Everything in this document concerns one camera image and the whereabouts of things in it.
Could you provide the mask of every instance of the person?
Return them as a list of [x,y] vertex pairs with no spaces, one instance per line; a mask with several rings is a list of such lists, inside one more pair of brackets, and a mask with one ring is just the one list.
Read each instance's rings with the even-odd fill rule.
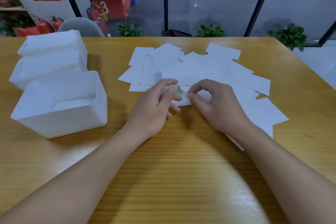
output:
[[[128,156],[180,111],[171,101],[181,97],[166,87],[175,84],[164,79],[146,91],[118,133],[15,205],[0,223],[87,223]],[[209,104],[196,95],[202,89],[212,95]],[[202,80],[190,88],[189,98],[212,127],[245,148],[291,224],[335,223],[335,184],[255,126],[231,86]]]

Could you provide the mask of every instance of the wooden table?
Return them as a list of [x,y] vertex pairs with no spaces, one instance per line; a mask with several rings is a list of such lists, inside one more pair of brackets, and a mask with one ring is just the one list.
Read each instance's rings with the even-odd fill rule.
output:
[[[89,154],[125,123],[141,93],[117,78],[136,46],[169,42],[204,54],[210,42],[241,50],[239,63],[270,79],[271,101],[290,119],[274,139],[336,182],[336,91],[274,38],[85,38],[88,68],[108,95],[108,123],[46,140],[10,119],[22,92],[8,79],[24,38],[1,38],[0,214]],[[193,106],[127,159],[90,223],[288,223],[256,167]]]

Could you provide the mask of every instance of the number 3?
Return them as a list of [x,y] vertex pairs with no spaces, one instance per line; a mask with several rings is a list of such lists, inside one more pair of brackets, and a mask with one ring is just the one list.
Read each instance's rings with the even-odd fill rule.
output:
[[106,3],[104,1],[101,1],[100,5],[103,6],[103,9],[106,9],[105,13],[108,14],[109,13],[109,9],[107,8]]

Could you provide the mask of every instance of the gray floor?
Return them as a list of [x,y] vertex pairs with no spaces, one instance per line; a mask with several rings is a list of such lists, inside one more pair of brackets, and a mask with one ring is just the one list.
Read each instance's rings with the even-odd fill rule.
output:
[[[201,24],[221,26],[228,36],[243,36],[257,0],[168,0],[169,28],[196,35]],[[263,36],[275,23],[289,22],[305,28],[309,41],[319,39],[336,20],[336,0],[265,0],[251,36]],[[163,0],[138,0],[126,20],[107,22],[112,35],[115,23],[137,23],[144,36],[161,36]]]

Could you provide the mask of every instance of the right hand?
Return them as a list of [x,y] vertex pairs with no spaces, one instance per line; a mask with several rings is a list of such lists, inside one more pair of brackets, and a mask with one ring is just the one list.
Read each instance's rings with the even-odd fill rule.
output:
[[[203,102],[196,95],[201,90],[206,90],[212,95],[210,103]],[[239,104],[232,87],[227,84],[205,79],[191,86],[188,96],[213,128],[233,138],[237,138],[246,128],[253,125]]]

